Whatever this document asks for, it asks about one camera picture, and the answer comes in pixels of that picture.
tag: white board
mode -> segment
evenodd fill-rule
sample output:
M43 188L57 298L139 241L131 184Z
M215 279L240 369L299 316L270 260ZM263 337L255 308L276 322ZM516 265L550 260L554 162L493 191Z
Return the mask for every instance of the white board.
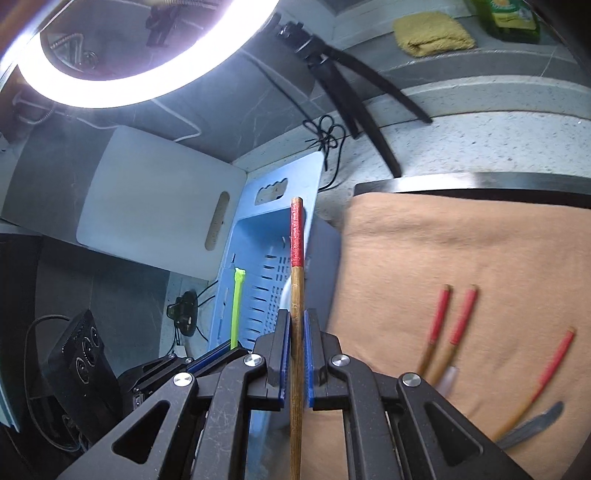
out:
M76 238L110 255L212 280L245 183L246 173L237 167L119 127L90 184ZM223 192L228 205L206 248Z

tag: red-tipped chopstick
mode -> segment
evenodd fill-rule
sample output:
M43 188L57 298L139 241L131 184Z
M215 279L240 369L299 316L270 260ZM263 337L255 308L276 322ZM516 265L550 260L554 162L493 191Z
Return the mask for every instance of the red-tipped chopstick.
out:
M535 401L538 400L546 386L550 383L550 380L552 380L552 377L554 377L554 374L556 373L558 367L562 363L562 360L564 359L566 352L569 351L570 344L573 343L573 339L576 335L576 332L576 329L573 327L570 327L567 330L565 336L562 338L562 341L560 342L560 345L556 349L554 356L552 357L552 360L542 372L542 375L538 380L538 385L534 390L533 394L529 396L527 400L521 404L521 406L515 412L515 414L513 414L511 418L509 418L509 420L507 420L507 422L491 437L491 440L495 442L502 436L504 436L505 433L515 428L515 426L517 426L519 421L525 416L525 414L532 407Z
M443 375L445 374L445 370L449 367L457 353L459 348L460 342L462 341L462 337L464 336L464 332L466 331L466 327L468 326L468 322L472 317L472 312L474 310L474 304L476 303L476 299L478 297L478 287L473 285L470 289L466 292L466 297L464 299L464 305L462 307L462 314L460 315L459 320L456 324L456 329L454 330L452 337L449 340L449 346L447 351L445 352L445 357L442 363L435 369L432 378L429 380L431 385L437 385Z
M304 414L304 205L291 200L290 478L300 480Z
M421 377L425 374L427 368L429 368L429 364L431 363L431 359L433 358L433 354L435 353L435 348L437 347L439 334L441 333L441 328L443 327L443 322L445 320L445 315L447 313L447 306L449 305L449 297L451 296L451 294L452 288L449 285L444 285L441 289L441 293L439 294L439 302L437 303L435 318L433 319L433 323L431 324L429 343L427 344L427 348L423 353L421 363L418 366L417 373Z

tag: tripod leg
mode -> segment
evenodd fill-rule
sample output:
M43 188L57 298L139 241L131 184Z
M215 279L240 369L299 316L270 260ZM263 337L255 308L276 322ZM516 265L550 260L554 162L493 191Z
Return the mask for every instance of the tripod leg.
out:
M335 102L337 109L340 107L343 112L359 122L359 125L374 144L376 150L386 162L390 172L395 179L402 176L400 165L390 149L388 142L379 130L371 114L365 108L365 105L347 83L347 80L340 74L331 59L324 59L320 63L309 64L310 73L318 80L322 88L327 92L330 98Z
M368 67L361 60L356 59L352 55L349 55L342 50L337 50L336 48L330 47L328 45L324 49L324 54L327 57L339 62L341 65L344 65L348 69L353 70L355 73L358 73L363 78L367 79L376 87L381 89L383 92L394 97L404 106L404 108L416 115L419 120L425 122L426 124L433 122L433 120L427 115L427 112L425 112L425 110L419 107L409 97L404 95L402 91L396 87L396 85L382 77L378 72L376 72L373 68Z
M340 117L343 119L347 130L351 134L351 137L358 138L359 137L359 128L357 127L357 123L355 122L355 117L347 110L346 105L344 105L340 98L334 94L331 90L330 86L321 78L316 78L322 89L326 92L326 95L329 96L330 101L333 102L336 110L338 111Z

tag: dish soap bottle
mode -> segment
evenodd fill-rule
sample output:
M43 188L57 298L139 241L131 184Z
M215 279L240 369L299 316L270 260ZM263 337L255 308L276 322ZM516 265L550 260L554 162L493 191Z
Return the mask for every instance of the dish soap bottle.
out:
M540 23L522 0L468 0L482 27L504 41L539 43Z

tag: knife blade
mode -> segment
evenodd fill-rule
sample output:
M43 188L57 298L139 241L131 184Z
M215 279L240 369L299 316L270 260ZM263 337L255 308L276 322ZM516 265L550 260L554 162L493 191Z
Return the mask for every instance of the knife blade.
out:
M523 422L497 441L502 450L514 447L550 427L562 415L564 403L559 401L538 416Z

